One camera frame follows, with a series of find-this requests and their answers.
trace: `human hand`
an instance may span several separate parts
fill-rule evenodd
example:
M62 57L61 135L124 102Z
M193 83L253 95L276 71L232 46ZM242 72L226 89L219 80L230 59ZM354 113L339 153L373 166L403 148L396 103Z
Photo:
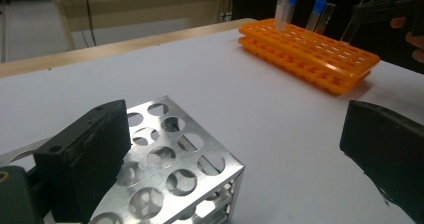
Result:
M402 28L406 23L405 17L398 17L393 18L390 22L390 25L392 28ZM412 58L415 60L424 63L424 36L412 36L411 32L408 32L405 36L405 39L407 42L411 43L412 45L418 47L417 50L415 50L412 53Z

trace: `wooden trim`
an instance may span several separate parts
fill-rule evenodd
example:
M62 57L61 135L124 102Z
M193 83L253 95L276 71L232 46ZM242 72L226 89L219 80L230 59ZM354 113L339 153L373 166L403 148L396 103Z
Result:
M159 45L168 42L199 37L217 32L236 29L239 26L255 21L254 19L240 19L203 27L191 28L182 31L138 38L130 41L112 43L86 49L68 51L47 56L0 64L0 77L8 77L33 71L56 68L73 63L108 57L140 48Z

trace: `orange plastic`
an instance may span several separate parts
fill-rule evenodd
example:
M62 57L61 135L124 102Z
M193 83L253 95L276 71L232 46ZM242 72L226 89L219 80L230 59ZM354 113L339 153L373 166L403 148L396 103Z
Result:
M294 25L280 34L274 19L243 25L239 31L246 50L335 95L356 86L380 61L377 55Z

